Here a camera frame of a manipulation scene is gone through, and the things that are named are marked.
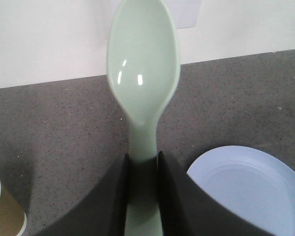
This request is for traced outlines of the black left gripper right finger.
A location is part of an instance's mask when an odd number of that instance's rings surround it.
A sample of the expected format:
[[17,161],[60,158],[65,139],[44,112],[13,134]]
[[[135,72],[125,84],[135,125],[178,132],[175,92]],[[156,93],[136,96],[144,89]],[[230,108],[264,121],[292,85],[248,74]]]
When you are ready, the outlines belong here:
[[157,157],[158,200],[166,236],[269,236],[219,204],[168,153]]

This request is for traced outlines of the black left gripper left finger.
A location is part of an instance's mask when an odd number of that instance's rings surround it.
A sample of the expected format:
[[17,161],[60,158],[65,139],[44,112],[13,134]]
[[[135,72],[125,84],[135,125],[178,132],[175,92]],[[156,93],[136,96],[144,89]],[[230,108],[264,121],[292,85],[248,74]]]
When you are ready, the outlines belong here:
[[127,209],[128,154],[116,158],[99,183],[68,214],[38,236],[123,236]]

